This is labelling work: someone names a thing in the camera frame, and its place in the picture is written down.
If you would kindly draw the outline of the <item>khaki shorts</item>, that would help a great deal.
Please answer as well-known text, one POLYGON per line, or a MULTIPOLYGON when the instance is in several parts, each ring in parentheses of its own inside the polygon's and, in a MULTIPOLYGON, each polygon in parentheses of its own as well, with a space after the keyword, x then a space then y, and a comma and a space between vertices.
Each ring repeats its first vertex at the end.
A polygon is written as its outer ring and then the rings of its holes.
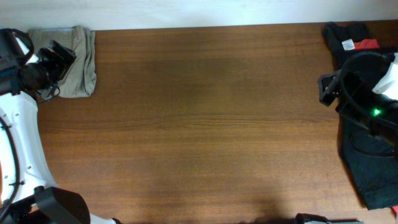
POLYGON ((91 96, 96 87, 95 32, 84 26, 64 29, 30 29, 35 52, 55 40, 75 52, 76 59, 68 73, 58 82, 62 98, 83 98, 91 96))

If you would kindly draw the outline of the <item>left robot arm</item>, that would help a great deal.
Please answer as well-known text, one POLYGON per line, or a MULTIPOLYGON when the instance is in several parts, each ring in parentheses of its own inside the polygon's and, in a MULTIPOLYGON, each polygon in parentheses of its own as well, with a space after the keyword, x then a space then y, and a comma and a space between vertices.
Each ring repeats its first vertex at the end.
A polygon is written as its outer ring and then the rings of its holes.
POLYGON ((38 52, 27 33, 1 29, 1 224, 117 224, 90 213, 83 197, 60 189, 40 140, 36 97, 58 90, 76 55, 52 40, 38 52))

